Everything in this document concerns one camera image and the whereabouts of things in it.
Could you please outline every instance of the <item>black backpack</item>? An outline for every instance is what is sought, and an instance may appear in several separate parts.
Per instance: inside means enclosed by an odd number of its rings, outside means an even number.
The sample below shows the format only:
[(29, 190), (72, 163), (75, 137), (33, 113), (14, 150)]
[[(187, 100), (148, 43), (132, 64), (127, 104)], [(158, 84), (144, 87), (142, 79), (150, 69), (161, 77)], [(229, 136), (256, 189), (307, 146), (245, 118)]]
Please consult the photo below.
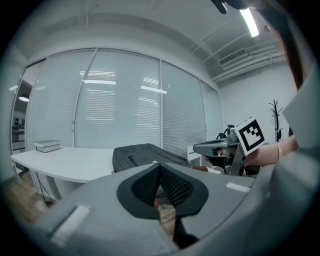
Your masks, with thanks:
[(117, 147), (114, 149), (112, 156), (112, 165), (115, 172), (147, 165), (153, 161), (172, 163), (184, 167), (189, 166), (186, 158), (149, 143)]

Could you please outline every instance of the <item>stack of books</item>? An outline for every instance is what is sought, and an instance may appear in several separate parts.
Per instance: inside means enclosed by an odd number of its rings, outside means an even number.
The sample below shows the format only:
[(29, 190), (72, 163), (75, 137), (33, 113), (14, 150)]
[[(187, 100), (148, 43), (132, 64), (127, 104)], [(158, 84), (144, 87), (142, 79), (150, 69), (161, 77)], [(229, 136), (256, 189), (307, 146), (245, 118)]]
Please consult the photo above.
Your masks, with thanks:
[(34, 141), (33, 145), (37, 151), (48, 153), (60, 149), (60, 141), (54, 139)]

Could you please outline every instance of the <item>white desk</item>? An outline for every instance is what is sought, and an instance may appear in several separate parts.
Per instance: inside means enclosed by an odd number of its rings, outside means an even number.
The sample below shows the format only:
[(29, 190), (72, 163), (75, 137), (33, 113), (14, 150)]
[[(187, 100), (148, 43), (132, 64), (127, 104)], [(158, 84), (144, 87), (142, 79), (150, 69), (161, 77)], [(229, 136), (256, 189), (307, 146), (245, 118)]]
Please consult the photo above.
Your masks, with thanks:
[(86, 183), (110, 175), (114, 170), (113, 152), (113, 149), (108, 148), (65, 147), (48, 153), (27, 151), (14, 154), (11, 159), (32, 171), (46, 175), (53, 196), (59, 200), (62, 198), (59, 190), (72, 189), (58, 188), (54, 178), (71, 184), (71, 182)]

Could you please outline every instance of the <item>cable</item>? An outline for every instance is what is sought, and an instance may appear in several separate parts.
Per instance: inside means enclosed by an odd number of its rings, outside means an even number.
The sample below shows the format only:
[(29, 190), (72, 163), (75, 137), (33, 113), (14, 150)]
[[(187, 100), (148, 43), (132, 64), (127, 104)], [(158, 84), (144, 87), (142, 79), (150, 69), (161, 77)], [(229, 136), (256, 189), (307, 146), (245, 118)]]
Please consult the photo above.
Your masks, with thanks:
[(42, 194), (42, 197), (43, 197), (43, 200), (44, 200), (45, 205), (46, 205), (46, 206), (49, 206), (50, 203), (49, 203), (48, 201), (46, 201), (46, 198), (45, 198), (45, 195), (44, 195), (44, 192), (43, 192), (42, 188), (43, 188), (44, 191), (47, 193), (47, 195), (49, 196), (52, 204), (54, 205), (54, 204), (55, 204), (54, 201), (52, 200), (52, 198), (51, 198), (51, 196), (49, 195), (48, 191), (46, 190), (45, 186), (41, 183), (41, 181), (40, 181), (40, 179), (39, 179), (39, 174), (38, 174), (37, 172), (35, 172), (35, 175), (36, 175), (36, 177), (37, 177), (37, 179), (38, 179), (38, 182), (39, 182), (39, 184), (40, 184), (41, 194)]

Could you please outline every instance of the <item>window blinds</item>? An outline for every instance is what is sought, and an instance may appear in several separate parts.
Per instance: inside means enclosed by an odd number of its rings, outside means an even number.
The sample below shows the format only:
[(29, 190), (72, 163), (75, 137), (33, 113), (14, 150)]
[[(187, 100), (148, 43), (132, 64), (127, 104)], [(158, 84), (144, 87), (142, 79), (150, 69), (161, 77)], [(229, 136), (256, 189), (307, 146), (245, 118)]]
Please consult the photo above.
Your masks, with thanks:
[(222, 116), (218, 93), (201, 81), (205, 117), (205, 140), (212, 141), (222, 133)]
[(162, 62), (163, 149), (187, 156), (187, 146), (205, 141), (205, 114), (199, 79)]
[(159, 61), (99, 50), (81, 87), (75, 146), (107, 148), (151, 143), (160, 147)]
[(71, 51), (48, 58), (34, 86), (26, 117), (26, 146), (34, 150), (34, 141), (59, 140), (62, 146), (74, 146), (73, 121), (81, 71), (88, 68), (93, 50)]

